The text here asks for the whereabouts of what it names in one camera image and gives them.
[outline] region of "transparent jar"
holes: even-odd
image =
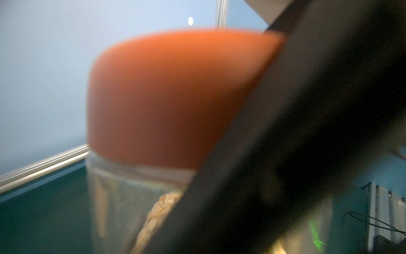
[[[94,151],[86,159],[86,169],[93,249],[98,254],[140,253],[196,173],[193,169],[123,165]],[[149,212],[168,194],[171,204],[166,201],[164,214],[158,220],[153,218],[152,226],[145,229],[149,235],[141,239]]]

